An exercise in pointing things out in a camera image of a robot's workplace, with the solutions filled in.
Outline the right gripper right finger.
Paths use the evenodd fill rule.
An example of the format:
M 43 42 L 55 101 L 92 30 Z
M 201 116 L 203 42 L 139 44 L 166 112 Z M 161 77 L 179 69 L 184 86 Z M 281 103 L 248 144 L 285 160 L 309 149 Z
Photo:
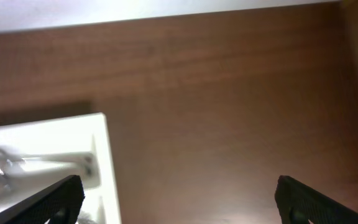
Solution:
M 358 213 L 288 176 L 278 178 L 275 201 L 282 224 L 358 224 Z

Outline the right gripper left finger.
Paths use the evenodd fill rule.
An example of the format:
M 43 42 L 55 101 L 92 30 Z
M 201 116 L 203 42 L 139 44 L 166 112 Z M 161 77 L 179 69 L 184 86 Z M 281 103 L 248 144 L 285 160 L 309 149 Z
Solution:
M 0 212 L 0 224 L 75 224 L 85 199 L 78 175 L 69 175 Z

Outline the metal spoon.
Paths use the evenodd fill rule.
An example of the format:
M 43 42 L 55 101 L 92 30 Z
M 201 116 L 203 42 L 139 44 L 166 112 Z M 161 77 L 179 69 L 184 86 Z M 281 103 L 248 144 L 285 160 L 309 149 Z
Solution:
M 5 148 L 0 147 L 0 169 L 6 170 L 16 164 L 25 162 L 72 162 L 77 164 L 91 164 L 94 155 L 90 152 L 75 152 L 64 154 L 13 154 Z
M 85 189 L 100 185 L 97 171 L 80 166 L 56 166 L 51 169 L 17 170 L 0 174 L 0 199 L 13 195 L 34 194 L 69 175 L 78 175 Z

